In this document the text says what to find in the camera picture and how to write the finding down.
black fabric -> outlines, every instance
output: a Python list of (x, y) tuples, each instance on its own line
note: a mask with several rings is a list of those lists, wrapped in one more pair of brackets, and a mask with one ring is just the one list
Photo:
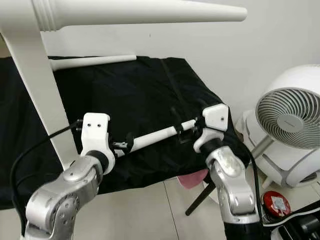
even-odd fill
[[(174, 125), (171, 107), (182, 121), (190, 120), (172, 81), (192, 117), (201, 113), (203, 106), (199, 102), (209, 105), (222, 102), (184, 59), (166, 58), (163, 63), (167, 69), (160, 59), (138, 57), (136, 61), (56, 71), (54, 77), (69, 123), (83, 118), (87, 112), (107, 113), (111, 117), (108, 132), (115, 141), (124, 141), (129, 132), (139, 137)], [(72, 133), (80, 153), (81, 133)], [(13, 161), (45, 135), (12, 58), (0, 58), (0, 209), (12, 207), (9, 174)], [(229, 114), (224, 144), (247, 164), (249, 156), (241, 151), (235, 138)], [(205, 167), (204, 157), (193, 150), (193, 141), (180, 144), (177, 136), (173, 136), (117, 159), (115, 168), (104, 176), (99, 193), (141, 188)], [(45, 173), (57, 176), (61, 170), (50, 142), (28, 155), (17, 172), (18, 178), (34, 172), (43, 176), (37, 174), (20, 185), (25, 200), (37, 187), (51, 180), (48, 178), (51, 175)]]

tiled floor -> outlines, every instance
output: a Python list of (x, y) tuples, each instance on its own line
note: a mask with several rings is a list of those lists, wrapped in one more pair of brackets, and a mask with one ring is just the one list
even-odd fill
[[(318, 183), (282, 192), (298, 209), (317, 201)], [(203, 190), (184, 189), (176, 179), (97, 196), (76, 217), (75, 240), (224, 240), (218, 205), (207, 198), (190, 216), (185, 210)], [(16, 212), (0, 211), (0, 240), (19, 239)]]

red object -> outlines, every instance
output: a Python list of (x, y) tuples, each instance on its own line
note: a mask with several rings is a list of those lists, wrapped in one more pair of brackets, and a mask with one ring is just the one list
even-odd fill
[(273, 217), (280, 218), (291, 213), (288, 200), (276, 191), (267, 191), (263, 195), (263, 203)]

black tripod leg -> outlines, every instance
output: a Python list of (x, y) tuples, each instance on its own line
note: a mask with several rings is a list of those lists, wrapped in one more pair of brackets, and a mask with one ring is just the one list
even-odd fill
[(191, 206), (185, 211), (185, 215), (189, 216), (192, 212), (209, 196), (210, 193), (216, 188), (216, 185), (211, 181), (208, 186), (200, 193), (194, 200)]

white fan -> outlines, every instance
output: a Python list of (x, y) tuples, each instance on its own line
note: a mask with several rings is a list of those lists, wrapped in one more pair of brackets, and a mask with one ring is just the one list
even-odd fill
[(320, 176), (320, 65), (302, 65), (280, 75), (255, 111), (236, 128), (258, 167), (284, 187), (313, 183)]

